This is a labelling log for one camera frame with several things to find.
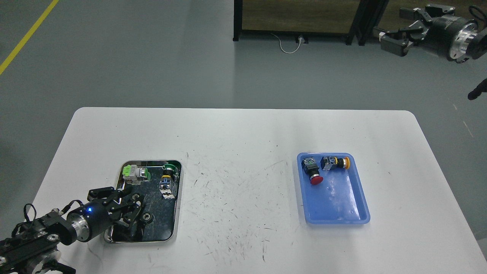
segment metal tray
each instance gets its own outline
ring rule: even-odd
[[[159,181],[162,176],[162,166],[172,164],[179,168],[179,177],[175,181],[177,195],[175,199],[163,199],[159,191]],[[178,204],[181,196],[181,182],[183,169],[181,163],[176,160],[142,160],[128,161],[122,165],[115,188],[125,189],[126,182],[122,176],[123,167],[126,165],[137,165],[146,167],[151,175],[150,181],[141,182],[140,185],[132,185],[131,195],[139,193],[145,196],[144,212],[154,215],[152,223],[146,225],[142,231],[128,231],[120,225],[114,225],[105,232],[105,241],[108,243],[127,243],[127,242],[165,242],[175,236],[177,228],[177,218],[179,214]]]

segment black cable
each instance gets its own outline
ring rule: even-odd
[[[63,216],[70,208],[71,206],[77,202],[79,204],[80,207],[84,207],[85,205],[83,204],[83,202],[81,202],[80,200],[72,200],[69,204],[67,204],[60,212],[60,215]]]
[[[34,210],[34,218],[32,219],[32,221],[29,219],[29,216],[27,215],[27,206],[28,206],[28,205],[30,205],[30,206],[31,206],[31,208]],[[25,205],[24,205],[24,218],[25,218],[25,220],[26,220],[26,222],[25,222],[25,223],[31,223],[31,225],[29,226],[29,228],[27,228],[27,229],[25,230],[25,233],[24,233],[24,235],[22,236],[22,238],[25,238],[25,237],[27,236],[27,234],[28,234],[29,230],[31,230],[32,226],[34,225],[34,221],[36,220],[36,217],[37,217],[37,210],[36,210],[36,208],[34,207],[34,205],[33,205],[33,204],[30,204],[30,203],[29,203],[29,204],[25,204]],[[23,223],[16,225],[16,226],[15,226],[15,228],[14,228],[14,231],[15,231],[15,230],[17,230],[17,229],[20,227],[20,225],[22,225],[22,224],[23,224]]]
[[[484,23],[484,27],[482,28],[482,30],[486,28],[486,26],[487,26],[487,14],[480,7],[478,7],[476,5],[472,5],[472,6],[468,7],[468,12],[470,12],[470,14],[472,14],[472,16],[475,19]]]

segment wooden panel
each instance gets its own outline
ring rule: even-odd
[[[247,30],[348,33],[360,0],[243,0]]]
[[[487,11],[487,3],[485,0],[437,0],[433,2],[424,0],[390,0],[379,23],[379,27],[391,30],[407,27],[412,24],[412,21],[399,18],[399,8],[424,8],[429,3],[456,7],[455,15],[465,18],[473,18],[468,12],[468,6],[470,5],[477,5],[484,11]]]

